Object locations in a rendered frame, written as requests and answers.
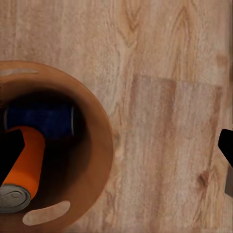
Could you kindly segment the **trash can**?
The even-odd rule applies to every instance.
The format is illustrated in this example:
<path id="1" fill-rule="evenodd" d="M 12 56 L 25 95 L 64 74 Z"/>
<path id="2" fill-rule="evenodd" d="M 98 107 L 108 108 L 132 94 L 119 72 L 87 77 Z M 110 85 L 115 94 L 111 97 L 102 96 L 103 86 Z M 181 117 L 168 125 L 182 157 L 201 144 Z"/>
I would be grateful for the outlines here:
<path id="1" fill-rule="evenodd" d="M 16 68 L 38 73 L 0 77 L 0 134 L 6 133 L 5 110 L 13 101 L 74 104 L 76 132 L 46 141 L 38 191 L 26 208 L 0 213 L 0 233 L 59 233 L 84 217 L 103 194 L 114 166 L 113 129 L 98 99 L 74 77 L 36 62 L 0 61 L 0 70 Z M 70 202 L 63 216 L 37 225 L 23 223 L 28 213 L 63 202 Z"/>

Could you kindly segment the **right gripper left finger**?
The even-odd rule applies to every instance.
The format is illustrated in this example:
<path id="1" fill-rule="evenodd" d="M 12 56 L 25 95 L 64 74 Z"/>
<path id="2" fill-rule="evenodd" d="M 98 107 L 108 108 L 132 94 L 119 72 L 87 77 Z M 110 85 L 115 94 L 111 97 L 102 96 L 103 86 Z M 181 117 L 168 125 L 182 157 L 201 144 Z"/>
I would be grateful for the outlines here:
<path id="1" fill-rule="evenodd" d="M 20 129 L 0 134 L 0 186 L 25 148 Z"/>

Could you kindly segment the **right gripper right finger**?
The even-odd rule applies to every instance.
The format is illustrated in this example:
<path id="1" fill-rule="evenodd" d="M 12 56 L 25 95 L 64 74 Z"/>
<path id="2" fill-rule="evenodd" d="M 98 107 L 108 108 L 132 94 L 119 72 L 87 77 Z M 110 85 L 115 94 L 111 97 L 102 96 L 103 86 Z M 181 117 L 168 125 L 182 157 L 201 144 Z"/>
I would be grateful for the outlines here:
<path id="1" fill-rule="evenodd" d="M 233 167 L 233 131 L 227 129 L 221 131 L 218 147 Z"/>

